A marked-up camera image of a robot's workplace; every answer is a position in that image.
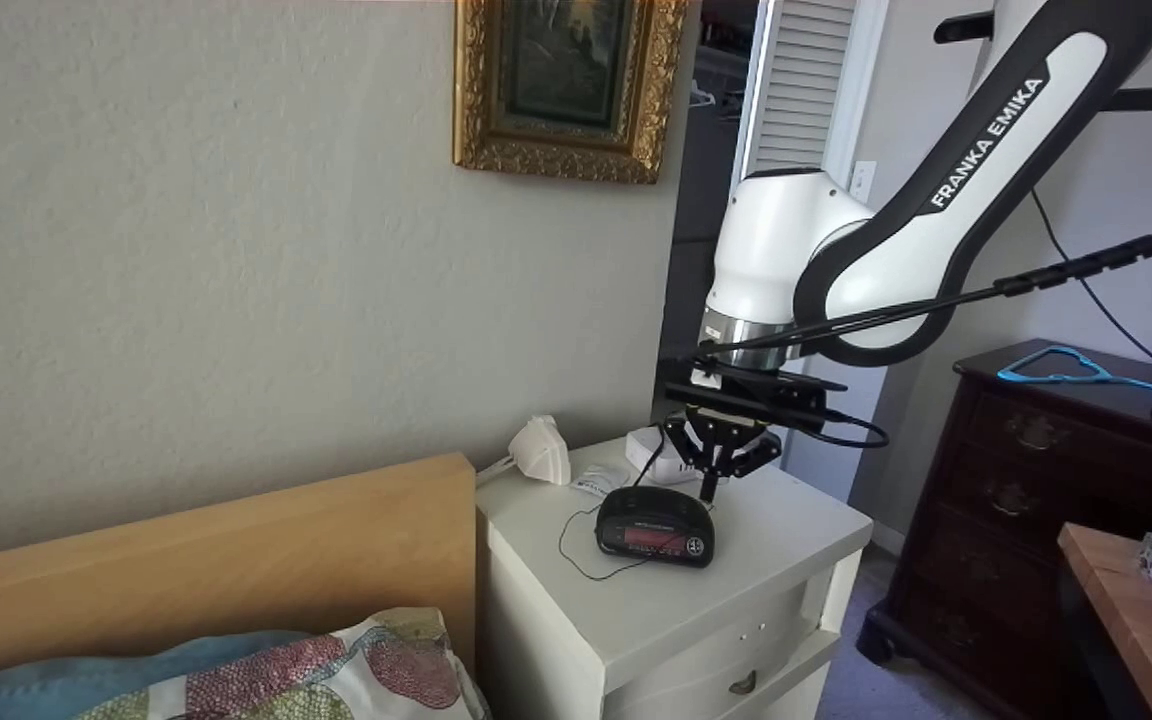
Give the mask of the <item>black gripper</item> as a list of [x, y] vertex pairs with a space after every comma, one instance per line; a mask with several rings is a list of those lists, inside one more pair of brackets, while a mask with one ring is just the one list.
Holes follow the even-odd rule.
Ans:
[[781, 437], [764, 422], [701, 409], [673, 416], [666, 437], [701, 473], [701, 505], [716, 500], [722, 480], [750, 477], [781, 456]]

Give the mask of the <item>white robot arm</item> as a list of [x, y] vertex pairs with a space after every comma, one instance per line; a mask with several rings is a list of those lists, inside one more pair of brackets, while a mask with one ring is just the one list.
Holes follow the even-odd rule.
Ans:
[[684, 412], [669, 445], [705, 485], [781, 456], [789, 428], [834, 409], [791, 354], [890, 366], [942, 340], [971, 296], [968, 269], [1011, 206], [1152, 57], [1152, 0], [998, 0], [957, 25], [988, 42], [981, 79], [945, 137], [867, 211], [821, 166], [737, 184], [705, 301]]

